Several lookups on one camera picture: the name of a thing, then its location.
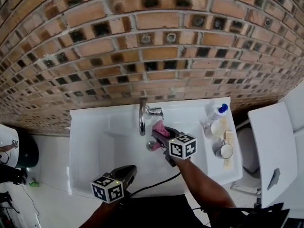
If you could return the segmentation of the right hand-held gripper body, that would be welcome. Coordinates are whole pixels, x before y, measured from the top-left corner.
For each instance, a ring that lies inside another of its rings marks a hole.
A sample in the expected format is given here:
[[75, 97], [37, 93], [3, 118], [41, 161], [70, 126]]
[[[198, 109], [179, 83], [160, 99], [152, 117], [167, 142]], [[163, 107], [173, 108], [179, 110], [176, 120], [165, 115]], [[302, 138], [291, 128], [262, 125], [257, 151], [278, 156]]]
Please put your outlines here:
[[171, 167], [175, 167], [173, 158], [185, 160], [197, 153], [197, 138], [189, 133], [179, 133], [177, 137], [167, 140], [164, 146], [167, 148], [165, 159]]

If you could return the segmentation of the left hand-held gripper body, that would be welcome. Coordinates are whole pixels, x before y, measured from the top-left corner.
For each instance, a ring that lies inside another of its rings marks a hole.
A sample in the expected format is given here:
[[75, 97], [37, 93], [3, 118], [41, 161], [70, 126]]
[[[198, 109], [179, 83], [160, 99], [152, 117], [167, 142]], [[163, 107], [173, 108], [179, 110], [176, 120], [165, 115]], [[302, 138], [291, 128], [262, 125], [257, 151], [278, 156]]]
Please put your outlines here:
[[130, 175], [112, 171], [91, 182], [93, 195], [110, 204], [124, 198], [124, 190], [129, 186]]

